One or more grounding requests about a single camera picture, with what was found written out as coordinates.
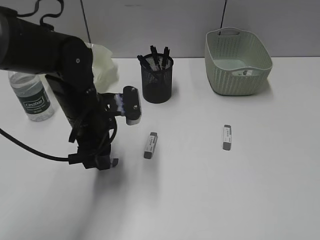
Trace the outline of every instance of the light green basket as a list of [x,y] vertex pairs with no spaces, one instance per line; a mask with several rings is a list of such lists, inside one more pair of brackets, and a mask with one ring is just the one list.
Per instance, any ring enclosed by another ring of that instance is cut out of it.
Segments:
[[252,32],[225,27],[206,34],[205,68],[217,94],[245,96],[255,94],[267,80],[272,60]]

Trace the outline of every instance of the plastic bag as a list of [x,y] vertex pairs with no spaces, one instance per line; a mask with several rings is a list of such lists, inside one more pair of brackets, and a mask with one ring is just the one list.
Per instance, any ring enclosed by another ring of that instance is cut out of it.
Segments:
[[119,80],[118,66],[111,59],[112,52],[102,45],[85,43],[93,53],[93,83],[98,93],[105,93],[108,88]]

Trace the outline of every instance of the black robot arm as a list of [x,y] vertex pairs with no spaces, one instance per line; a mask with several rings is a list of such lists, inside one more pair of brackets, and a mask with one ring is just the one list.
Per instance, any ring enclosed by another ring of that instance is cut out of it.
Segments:
[[92,64],[92,50],[81,39],[19,19],[16,11],[0,8],[0,69],[46,74],[72,126],[69,142],[78,143],[77,153],[68,156],[69,163],[104,170],[112,166],[115,117],[125,116],[129,125],[138,123],[140,100],[132,86],[125,87],[123,93],[97,93]]

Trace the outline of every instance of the plastic bottle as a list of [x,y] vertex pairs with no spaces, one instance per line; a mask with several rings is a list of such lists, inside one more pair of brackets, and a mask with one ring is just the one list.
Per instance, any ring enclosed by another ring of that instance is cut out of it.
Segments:
[[13,91],[30,120],[44,121],[55,113],[38,75],[9,71],[8,77]]

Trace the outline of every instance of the bottle label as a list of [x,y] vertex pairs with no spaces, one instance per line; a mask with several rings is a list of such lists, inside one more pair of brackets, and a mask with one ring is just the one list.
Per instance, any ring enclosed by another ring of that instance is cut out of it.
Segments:
[[18,99],[27,114],[43,113],[50,106],[50,101],[44,87],[35,95],[27,97],[18,96]]

